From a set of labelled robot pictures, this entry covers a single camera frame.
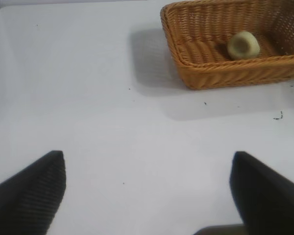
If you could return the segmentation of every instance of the small round object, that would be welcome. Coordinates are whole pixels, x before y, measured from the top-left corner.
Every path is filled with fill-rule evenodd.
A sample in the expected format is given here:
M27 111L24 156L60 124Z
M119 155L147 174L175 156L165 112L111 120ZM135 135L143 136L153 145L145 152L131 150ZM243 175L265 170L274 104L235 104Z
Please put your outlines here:
M243 31L235 34L230 39L227 51L234 60L252 59L259 55L260 46L254 35Z

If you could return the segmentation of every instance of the white table surface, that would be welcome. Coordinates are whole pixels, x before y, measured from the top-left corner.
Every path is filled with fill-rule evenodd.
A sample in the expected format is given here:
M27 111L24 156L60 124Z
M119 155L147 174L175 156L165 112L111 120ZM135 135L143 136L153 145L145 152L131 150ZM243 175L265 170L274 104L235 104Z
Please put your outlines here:
M0 182L64 151L67 190L49 235L239 223L228 185L237 150L294 181L294 81L189 91L161 28L165 3L0 10Z

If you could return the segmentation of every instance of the basket rim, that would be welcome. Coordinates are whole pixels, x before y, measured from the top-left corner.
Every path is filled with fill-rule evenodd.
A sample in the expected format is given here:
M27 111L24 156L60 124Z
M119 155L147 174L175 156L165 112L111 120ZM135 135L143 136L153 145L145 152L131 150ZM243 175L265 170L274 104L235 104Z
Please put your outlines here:
M163 28L167 28L168 30L164 30L167 39L172 40L173 47L170 47L170 50L174 50L174 60L179 62L179 66L182 68L189 68L189 69L196 69L197 71L201 72L209 72L210 70L213 71L228 71L234 69L245 69L248 67L249 69L252 68L259 68L259 67L271 67L271 66L282 66L282 65L294 65L294 55L278 55L272 57L265 57L265 58L254 58L254 59L246 59L246 60L234 60L234 61L224 61L224 62L209 62L209 63L202 63L202 64L194 64L189 61L186 61L182 58L181 53L176 48L176 39L172 34L172 30L168 24L167 15L170 13L172 9L181 8L185 6L193 6L193 5L207 5L207 4L220 4L220 3L240 3L240 2L247 2L253 0L193 0L193 1L180 1L174 2L165 5L161 9L161 22Z

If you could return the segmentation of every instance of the white backdrop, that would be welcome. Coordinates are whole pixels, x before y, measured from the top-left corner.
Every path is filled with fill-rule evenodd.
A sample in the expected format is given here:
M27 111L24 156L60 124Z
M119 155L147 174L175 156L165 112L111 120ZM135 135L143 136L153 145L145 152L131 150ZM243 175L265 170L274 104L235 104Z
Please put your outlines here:
M0 7L10 5L72 3L72 2L100 2L100 1L128 1L128 0L0 0Z

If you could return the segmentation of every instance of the wicker basket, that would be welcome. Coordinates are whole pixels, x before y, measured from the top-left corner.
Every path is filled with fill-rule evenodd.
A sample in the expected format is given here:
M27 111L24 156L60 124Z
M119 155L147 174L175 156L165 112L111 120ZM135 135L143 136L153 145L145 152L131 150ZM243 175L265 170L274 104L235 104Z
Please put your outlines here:
M195 0L166 5L162 26L177 70L191 89L267 84L294 78L294 0ZM258 58L232 61L240 32L255 35Z

